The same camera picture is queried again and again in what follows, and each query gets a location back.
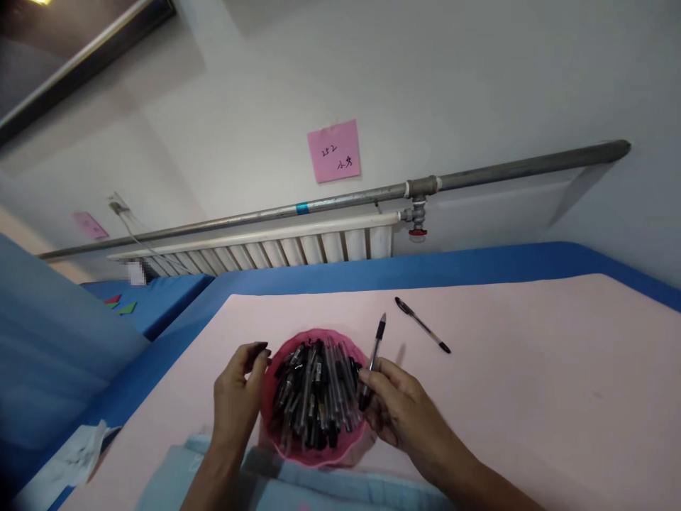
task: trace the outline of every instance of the power cord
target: power cord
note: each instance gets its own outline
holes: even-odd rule
[[[137,242],[138,245],[140,245],[143,248],[146,248],[148,251],[150,251],[154,256],[160,257],[167,263],[172,264],[173,266],[177,266],[178,268],[183,269],[184,271],[188,272],[190,275],[196,275],[196,272],[190,270],[187,266],[183,265],[182,263],[177,263],[167,257],[164,257],[163,255],[160,255],[157,251],[155,251],[153,248],[151,248],[149,245],[145,245],[141,241],[137,239],[137,236],[133,234],[133,232],[130,229],[130,226],[128,225],[128,222],[126,221],[125,217],[123,216],[123,213],[126,211],[130,211],[129,209],[124,209],[121,207],[121,205],[118,202],[112,202],[109,204],[109,207],[113,210],[114,213],[116,213],[116,216],[121,219],[123,222],[123,225],[126,227],[126,231],[130,235],[130,237]]]

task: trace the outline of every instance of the left hand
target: left hand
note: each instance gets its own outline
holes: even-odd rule
[[[272,363],[267,343],[239,346],[215,380],[215,418],[211,447],[233,453],[245,450],[262,399],[265,370]]]

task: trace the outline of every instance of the black pen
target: black pen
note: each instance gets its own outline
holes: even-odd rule
[[[383,339],[383,331],[385,330],[385,312],[381,316],[381,321],[378,323],[378,331],[376,332],[376,340],[374,341],[374,351],[371,353],[371,360],[369,361],[369,370],[374,370],[374,364],[376,363],[376,357],[378,356],[378,345]],[[364,412],[369,407],[369,402],[371,401],[371,392],[368,386],[364,385],[359,399],[359,408],[361,412]]]
[[[422,328],[423,330],[425,330],[426,332],[428,332],[428,336],[429,336],[431,339],[433,339],[433,340],[438,344],[438,346],[440,346],[440,347],[442,348],[442,351],[444,351],[445,353],[451,353],[451,352],[452,352],[452,351],[447,347],[447,345],[444,344],[444,343],[440,340],[440,338],[437,337],[437,336],[435,335],[435,333],[434,333],[432,330],[430,330],[430,329],[426,326],[426,324],[423,323],[423,322],[419,319],[418,316],[416,316],[416,315],[414,314],[414,311],[411,310],[411,309],[409,308],[409,305],[407,305],[406,303],[404,303],[403,301],[401,301],[398,297],[395,297],[395,302],[397,303],[397,306],[398,306],[400,309],[402,309],[402,311],[403,311],[405,314],[407,314],[408,316],[411,316],[412,318],[414,318],[414,321],[415,321],[416,323],[420,324],[420,325],[421,325],[421,328]]]

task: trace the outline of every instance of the pink note on wall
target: pink note on wall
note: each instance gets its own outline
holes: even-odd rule
[[[360,174],[357,119],[307,134],[314,177],[333,181]]]
[[[102,239],[108,238],[109,234],[102,229],[102,227],[97,223],[97,220],[92,218],[90,213],[84,213],[79,211],[73,214],[73,219],[80,227],[80,231],[90,239]]]

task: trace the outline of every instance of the pink basket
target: pink basket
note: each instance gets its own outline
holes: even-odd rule
[[[314,449],[307,449],[303,451],[298,442],[294,443],[288,456],[279,449],[281,444],[282,433],[281,431],[270,431],[270,420],[272,419],[272,401],[274,401],[275,394],[277,393],[278,379],[275,377],[275,372],[279,367],[280,363],[284,360],[284,357],[295,351],[295,349],[300,345],[301,342],[307,342],[309,339],[326,339],[331,338],[333,344],[343,344],[345,351],[348,356],[353,357],[360,363],[364,363],[365,356],[355,344],[346,336],[339,334],[335,330],[324,330],[324,329],[312,329],[305,332],[297,334],[293,339],[289,339],[284,343],[284,345],[279,349],[278,352],[272,357],[272,365],[267,370],[265,374],[265,388],[262,394],[262,403],[260,405],[260,413],[262,414],[262,424],[265,430],[267,438],[272,441],[275,449],[280,454],[282,458],[287,458],[298,463],[308,466],[308,467],[320,467],[325,465],[337,465],[341,464],[341,460],[349,452],[349,450],[357,444],[365,433],[366,421],[363,419],[359,426],[351,433],[347,433],[346,430],[341,428],[338,434],[338,445],[335,449],[327,447],[323,451],[315,451]]]

